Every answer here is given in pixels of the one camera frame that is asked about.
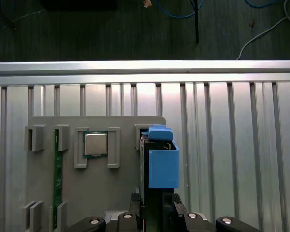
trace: black cable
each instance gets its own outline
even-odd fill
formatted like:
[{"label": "black cable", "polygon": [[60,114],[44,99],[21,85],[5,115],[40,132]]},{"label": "black cable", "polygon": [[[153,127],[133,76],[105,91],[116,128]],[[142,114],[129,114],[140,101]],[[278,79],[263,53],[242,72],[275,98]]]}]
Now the black cable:
[{"label": "black cable", "polygon": [[195,11],[195,6],[193,5],[192,0],[189,0],[189,1],[190,1],[190,3],[191,3],[191,6],[193,7],[193,9],[194,9],[194,11]]}]

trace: gray clip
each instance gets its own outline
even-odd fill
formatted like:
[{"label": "gray clip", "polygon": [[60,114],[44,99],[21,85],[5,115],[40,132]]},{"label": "gray clip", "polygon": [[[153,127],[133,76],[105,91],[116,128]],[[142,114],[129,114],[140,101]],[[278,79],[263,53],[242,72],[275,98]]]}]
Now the gray clip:
[{"label": "gray clip", "polygon": [[30,229],[30,208],[35,204],[35,202],[30,202],[23,207],[23,228],[22,231],[28,232]]},{"label": "gray clip", "polygon": [[25,127],[25,150],[41,151],[44,150],[44,126],[34,125]]},{"label": "gray clip", "polygon": [[59,148],[58,151],[65,151],[69,149],[69,125],[52,126],[53,130],[59,130]]},{"label": "gray clip", "polygon": [[87,168],[87,158],[83,158],[83,132],[88,127],[77,127],[74,133],[74,168]]},{"label": "gray clip", "polygon": [[23,231],[37,232],[41,228],[43,203],[43,201],[37,203],[30,202],[25,207],[23,207]]},{"label": "gray clip", "polygon": [[120,127],[107,129],[107,167],[120,167]]}]

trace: blue plastic part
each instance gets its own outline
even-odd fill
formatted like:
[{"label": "blue plastic part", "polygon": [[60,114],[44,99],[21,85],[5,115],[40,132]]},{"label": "blue plastic part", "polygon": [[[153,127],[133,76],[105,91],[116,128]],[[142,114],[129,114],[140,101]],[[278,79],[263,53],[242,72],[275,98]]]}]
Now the blue plastic part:
[{"label": "blue plastic part", "polygon": [[153,124],[148,128],[148,139],[172,141],[174,138],[171,128],[163,124]]},{"label": "blue plastic part", "polygon": [[179,188],[179,149],[149,150],[149,188]]}]

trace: gray fixture plate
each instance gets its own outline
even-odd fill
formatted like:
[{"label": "gray fixture plate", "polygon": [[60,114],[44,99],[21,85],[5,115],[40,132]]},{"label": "gray fixture plate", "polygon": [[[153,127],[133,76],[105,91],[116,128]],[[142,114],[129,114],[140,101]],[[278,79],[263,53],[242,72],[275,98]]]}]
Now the gray fixture plate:
[{"label": "gray fixture plate", "polygon": [[[44,150],[27,152],[27,203],[43,201],[41,230],[49,232],[53,201],[54,128],[69,126],[69,149],[63,151],[63,201],[67,225],[105,211],[129,208],[133,187],[139,186],[139,152],[135,149],[136,125],[165,124],[162,117],[33,117],[29,126],[45,125]],[[77,128],[107,131],[120,128],[120,167],[109,168],[108,157],[88,158],[86,168],[74,168],[74,135]]]}]

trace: green circuit board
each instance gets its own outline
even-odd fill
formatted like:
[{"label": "green circuit board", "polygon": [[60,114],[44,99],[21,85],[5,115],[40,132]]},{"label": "green circuit board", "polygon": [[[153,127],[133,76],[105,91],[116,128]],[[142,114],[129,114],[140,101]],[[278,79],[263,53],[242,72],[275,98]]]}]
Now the green circuit board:
[{"label": "green circuit board", "polygon": [[58,206],[62,203],[62,151],[59,151],[59,130],[54,131],[54,191],[53,191],[53,229],[57,228]]}]

